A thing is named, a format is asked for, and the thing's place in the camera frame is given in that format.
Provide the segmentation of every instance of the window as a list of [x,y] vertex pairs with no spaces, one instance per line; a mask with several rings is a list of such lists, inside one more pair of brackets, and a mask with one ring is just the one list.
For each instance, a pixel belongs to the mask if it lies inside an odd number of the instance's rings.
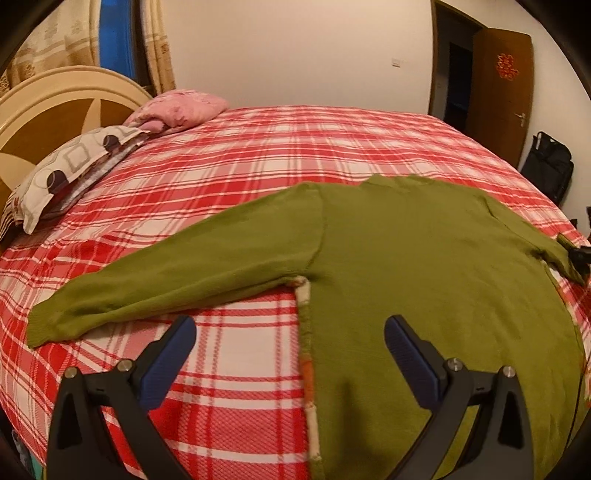
[[136,81],[154,94],[141,26],[139,0],[102,0],[99,18],[100,66]]

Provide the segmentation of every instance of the screw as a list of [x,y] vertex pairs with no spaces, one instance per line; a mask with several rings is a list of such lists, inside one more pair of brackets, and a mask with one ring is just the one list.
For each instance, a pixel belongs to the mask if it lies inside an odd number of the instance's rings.
[[462,368],[464,368],[464,364],[459,358],[450,358],[447,361],[447,367],[449,368],[449,370],[459,372]]
[[505,375],[507,378],[513,378],[515,376],[516,372],[515,372],[515,368],[513,368],[510,365],[505,365],[503,367],[503,375]]
[[134,366],[134,363],[129,358],[124,358],[117,364],[117,370],[120,372],[129,372]]
[[68,367],[64,372],[64,377],[66,378],[74,378],[78,373],[78,369],[76,367]]

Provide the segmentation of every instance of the door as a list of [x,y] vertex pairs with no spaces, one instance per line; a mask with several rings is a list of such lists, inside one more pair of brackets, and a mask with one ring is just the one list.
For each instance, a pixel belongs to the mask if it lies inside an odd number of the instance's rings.
[[533,93],[531,37],[497,28],[476,33],[466,135],[517,167]]

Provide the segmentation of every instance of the wall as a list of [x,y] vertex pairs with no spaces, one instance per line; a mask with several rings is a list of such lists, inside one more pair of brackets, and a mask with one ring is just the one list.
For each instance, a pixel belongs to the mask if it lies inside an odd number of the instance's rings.
[[563,212],[579,219],[585,235],[590,228],[585,207],[591,205],[591,100],[570,63],[545,28],[514,0],[448,0],[487,27],[504,28],[532,37],[534,44],[534,103],[525,160],[531,137],[543,130],[568,146],[575,164],[573,182]]
[[[529,34],[535,88],[530,130],[565,143],[576,164],[564,204],[587,234],[591,100],[548,32],[515,0],[449,0],[488,27]],[[316,103],[426,113],[433,61],[430,0],[165,0],[179,87],[233,107]],[[392,67],[392,58],[402,60]]]
[[[312,103],[426,113],[428,0],[165,0],[179,87],[233,107]],[[402,60],[400,68],[392,58]]]

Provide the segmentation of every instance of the cream headboard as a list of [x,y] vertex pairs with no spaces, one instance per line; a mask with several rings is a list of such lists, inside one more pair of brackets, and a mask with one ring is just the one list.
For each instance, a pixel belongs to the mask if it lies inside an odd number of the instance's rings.
[[120,125],[151,96],[127,77],[90,66],[49,70],[0,99],[0,209],[47,155],[97,127]]

